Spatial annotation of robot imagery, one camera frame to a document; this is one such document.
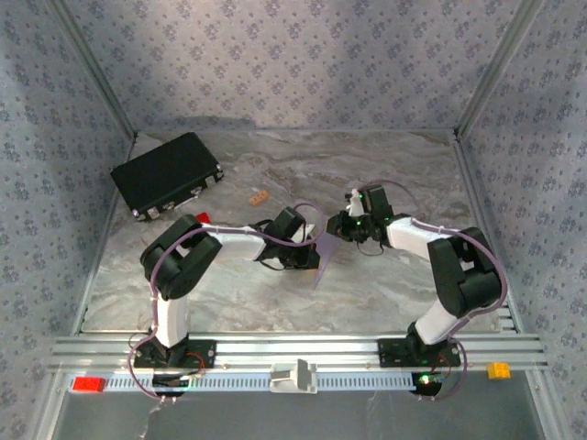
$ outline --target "white clamp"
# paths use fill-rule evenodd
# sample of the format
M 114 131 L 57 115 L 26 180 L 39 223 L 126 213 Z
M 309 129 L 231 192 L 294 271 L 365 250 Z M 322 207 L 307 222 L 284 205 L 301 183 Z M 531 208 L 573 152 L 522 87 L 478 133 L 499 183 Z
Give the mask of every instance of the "white clamp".
M 290 392 L 302 394 L 318 393 L 316 364 L 308 364 L 297 359 L 295 365 L 279 364 L 271 367 L 271 392 Z
M 295 234 L 293 234 L 291 240 L 294 243 L 302 243 L 302 239 L 305 237 L 306 239 L 308 239 L 308 236 L 310 235 L 310 233 L 314 230 L 314 228 L 316 227 L 316 225 L 301 225 L 299 227 L 299 229 L 297 230 L 297 232 Z
M 363 209 L 363 202 L 360 200 L 360 194 L 358 190 L 352 190 L 350 192 L 350 205 L 347 206 L 347 211 L 349 211 L 350 217 L 359 217 L 365 214 L 365 210 Z

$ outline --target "glass panel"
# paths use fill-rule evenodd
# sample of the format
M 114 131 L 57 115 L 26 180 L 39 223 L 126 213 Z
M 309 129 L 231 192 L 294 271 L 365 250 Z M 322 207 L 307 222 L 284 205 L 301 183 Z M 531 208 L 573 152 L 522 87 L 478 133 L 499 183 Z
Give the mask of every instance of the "glass panel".
M 138 392 L 68 394 L 54 439 L 196 437 L 545 438 L 524 373 L 494 382 L 480 372 L 470 373 L 460 391 L 442 402 L 421 402 L 407 391 L 332 391 L 315 396 L 204 392 L 184 395 L 175 404 L 158 404 Z

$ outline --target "small orange block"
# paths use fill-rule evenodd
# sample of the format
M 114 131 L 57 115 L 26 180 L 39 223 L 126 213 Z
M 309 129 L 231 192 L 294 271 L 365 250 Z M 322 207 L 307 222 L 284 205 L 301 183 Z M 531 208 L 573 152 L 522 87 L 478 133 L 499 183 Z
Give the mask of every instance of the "small orange block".
M 249 199 L 249 203 L 253 206 L 259 206 L 263 202 L 269 199 L 269 193 L 265 190 L 257 192 Z
M 73 381 L 72 391 L 78 392 L 102 392 L 106 385 L 104 378 L 78 377 Z
M 503 362 L 492 362 L 487 365 L 487 374 L 489 379 L 510 379 L 510 368 Z

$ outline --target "cable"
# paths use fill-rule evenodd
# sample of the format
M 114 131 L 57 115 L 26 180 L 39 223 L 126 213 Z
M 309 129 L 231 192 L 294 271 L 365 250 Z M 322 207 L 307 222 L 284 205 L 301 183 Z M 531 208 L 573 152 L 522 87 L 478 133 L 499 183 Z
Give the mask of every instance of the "cable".
M 200 368 L 194 371 L 190 371 L 189 373 L 187 373 L 185 376 L 192 376 L 193 374 L 198 374 L 200 371 L 205 371 L 205 362 L 204 359 L 200 356 L 199 353 L 196 353 L 195 351 L 188 351 L 186 353 L 187 356 L 193 356 L 198 358 L 198 360 L 200 361 Z
M 457 338 L 455 338 L 453 335 L 455 333 L 457 333 L 466 324 L 468 324 L 469 321 L 472 318 L 474 318 L 475 316 L 479 316 L 480 314 L 489 314 L 491 312 L 496 311 L 497 309 L 499 309 L 502 306 L 502 304 L 505 301 L 505 298 L 507 297 L 507 279 L 505 278 L 505 269 L 502 266 L 502 263 L 500 263 L 500 261 L 493 255 L 493 253 L 487 247 L 485 247 L 482 243 L 480 243 L 475 238 L 472 238 L 471 236 L 467 236 L 457 229 L 447 229 L 444 226 L 429 225 L 427 223 L 419 222 L 418 220 L 416 220 L 414 218 L 412 218 L 412 225 L 419 227 L 420 229 L 424 229 L 425 231 L 429 231 L 429 232 L 438 232 L 439 234 L 444 233 L 444 234 L 449 234 L 451 236 L 457 236 L 457 237 L 462 238 L 466 242 L 472 244 L 477 249 L 479 249 L 482 252 L 482 254 L 485 257 L 487 257 L 487 259 L 489 259 L 492 262 L 493 266 L 495 267 L 495 270 L 497 271 L 497 276 L 499 277 L 499 281 L 501 284 L 500 296 L 493 305 L 486 307 L 484 309 L 472 311 L 467 316 L 463 317 L 462 319 L 459 319 L 458 322 L 449 330 L 449 332 L 447 334 L 447 340 L 449 342 L 457 344 L 457 346 L 459 346 L 460 352 L 462 353 L 463 366 L 462 366 L 462 373 L 460 375 L 460 378 L 459 378 L 459 381 L 457 382 L 457 384 L 448 393 L 442 395 L 441 397 L 430 399 L 432 401 L 440 401 L 440 400 L 447 399 L 448 397 L 454 395 L 460 389 L 463 382 L 465 381 L 465 378 L 467 377 L 467 367 L 468 367 L 467 352 L 465 351 L 465 347 L 463 346 L 463 344 Z
M 267 264 L 265 261 L 259 261 L 259 263 L 261 264 L 261 266 L 264 266 L 267 269 L 275 270 L 276 272 L 281 272 L 282 270 L 285 270 L 284 268 L 274 268 L 271 264 Z
M 379 254 L 368 254 L 368 253 L 366 253 L 366 252 L 363 252 L 363 251 L 360 249 L 359 242 L 357 242 L 357 249 L 358 249 L 358 250 L 359 250 L 359 252 L 360 252 L 362 255 L 364 255 L 365 257 L 379 257 L 380 255 L 383 255 L 383 252 L 385 251 L 385 249 L 383 249 L 383 245 L 382 245 L 381 243 L 379 244 L 379 248 L 382 250 L 382 251 L 381 251 Z
M 432 401 L 432 402 L 443 401 L 443 400 L 448 399 L 449 397 L 455 395 L 460 390 L 460 387 L 462 387 L 462 384 L 465 382 L 465 379 L 467 378 L 467 368 L 468 368 L 467 351 L 465 350 L 465 347 L 458 339 L 452 337 L 451 339 L 449 339 L 449 342 L 456 344 L 460 349 L 460 353 L 462 354 L 462 372 L 460 373 L 460 378 L 457 381 L 457 383 L 455 384 L 455 386 L 449 390 L 449 392 L 447 392 L 446 394 L 443 394 L 440 397 L 436 397 L 436 396 L 427 397 L 426 396 L 427 401 Z
M 298 207 L 300 206 L 310 206 L 314 209 L 316 209 L 319 214 L 320 214 L 320 219 L 324 219 L 325 216 L 322 212 L 322 210 L 316 206 L 313 203 L 299 203 L 297 204 L 293 209 L 296 210 Z M 278 245 L 283 245 L 283 246 L 287 246 L 290 248 L 302 248 L 311 244 L 314 244 L 319 238 L 320 236 L 322 236 L 323 232 L 325 231 L 325 227 L 322 227 L 322 229 L 320 230 L 320 232 L 314 237 L 311 238 L 310 240 L 304 242 L 304 243 L 294 243 L 291 241 L 283 241 L 280 240 L 279 238 L 275 238 L 273 236 L 268 236 L 267 234 L 263 234 L 262 232 L 257 232 L 257 231 L 248 231 L 248 230 L 244 230 L 244 229 L 226 229 L 223 227 L 211 227 L 211 226 L 203 226 L 203 227 L 199 227 L 197 229 L 195 229 L 194 231 L 190 231 L 187 234 L 179 237 L 171 246 L 169 246 L 162 254 L 161 257 L 159 258 L 159 260 L 157 261 L 157 263 L 155 264 L 155 267 L 153 268 L 153 272 L 150 275 L 150 300 L 151 300 L 151 311 L 152 311 L 152 315 L 153 315 L 153 324 L 152 324 L 152 331 L 149 335 L 147 335 L 146 337 L 142 338 L 141 340 L 139 340 L 128 352 L 128 356 L 127 356 L 127 368 L 128 368 L 128 372 L 130 373 L 130 376 L 132 377 L 132 379 L 134 380 L 134 382 L 137 384 L 138 388 L 143 392 L 143 394 L 145 394 L 148 397 L 151 397 L 152 399 L 156 399 L 156 400 L 160 400 L 161 397 L 158 396 L 156 393 L 147 390 L 145 387 L 142 386 L 142 384 L 140 383 L 140 381 L 138 380 L 134 369 L 132 367 L 132 358 L 133 355 L 137 352 L 138 348 L 140 346 L 142 346 L 143 344 L 146 344 L 147 342 L 151 341 L 152 339 L 155 338 L 155 336 L 157 335 L 157 329 L 159 328 L 159 316 L 157 313 L 157 301 L 159 300 L 159 292 L 157 289 L 157 275 L 159 274 L 159 270 L 161 269 L 161 266 L 163 265 L 163 261 L 170 256 L 170 254 L 178 247 L 180 246 L 185 240 L 190 239 L 191 237 L 196 236 L 197 234 L 201 234 L 202 232 L 213 232 L 213 233 L 217 233 L 217 234 L 236 234 L 236 235 L 249 235 L 249 236 L 254 236 L 254 237 L 260 237 L 263 239 L 267 239 L 272 241 L 273 243 L 277 243 Z
M 271 222 L 272 222 L 272 220 L 270 218 L 266 218 L 265 220 L 261 220 L 260 222 L 257 222 L 255 224 L 251 225 L 251 227 L 253 229 L 257 229 L 258 227 L 268 225 Z
M 438 353 L 437 362 L 434 364 L 434 367 L 430 370 L 430 373 L 428 373 L 428 374 L 433 374 L 437 370 L 439 359 L 441 361 L 444 361 L 449 366 L 449 374 L 447 374 L 446 376 L 443 376 L 444 379 L 448 379 L 450 376 L 450 372 L 452 371 L 452 366 L 450 365 L 449 358 L 444 356 L 442 353 Z
M 130 344 L 130 341 L 132 341 L 132 338 L 135 337 L 136 335 L 144 335 L 142 332 L 136 332 L 133 333 L 130 338 L 128 339 L 128 348 L 132 349 L 132 345 Z
M 304 234 L 302 235 L 302 243 L 305 242 L 305 227 L 307 226 L 306 221 L 304 219 L 304 222 L 302 223 L 302 228 L 304 229 Z
M 419 206 L 417 200 L 415 199 L 414 193 L 411 192 L 407 187 L 403 186 L 398 181 L 392 181 L 391 179 L 379 179 L 377 181 L 368 181 L 367 183 L 364 183 L 363 185 L 361 185 L 361 187 L 359 187 L 359 191 L 364 190 L 368 186 L 381 185 L 383 183 L 389 183 L 390 185 L 396 186 L 400 190 L 403 190 L 407 195 L 409 195 L 412 198 L 412 202 L 414 202 L 416 209 L 418 211 L 420 210 L 420 206 Z

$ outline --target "robotic arm base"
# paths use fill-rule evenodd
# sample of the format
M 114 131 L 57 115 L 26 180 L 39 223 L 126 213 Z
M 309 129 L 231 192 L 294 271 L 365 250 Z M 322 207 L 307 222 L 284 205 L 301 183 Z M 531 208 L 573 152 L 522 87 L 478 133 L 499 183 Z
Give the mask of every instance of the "robotic arm base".
M 422 342 L 415 330 L 415 323 L 408 328 L 405 338 L 384 338 L 377 341 L 379 365 L 389 368 L 427 368 L 440 367 L 443 358 L 451 367 L 460 365 L 459 349 L 456 344 L 446 340 L 428 346 Z
M 135 356 L 135 369 L 190 369 L 201 368 L 200 358 L 192 356 L 195 353 L 202 358 L 206 369 L 214 366 L 216 358 L 215 340 L 183 340 L 167 348 L 156 337 L 142 344 Z

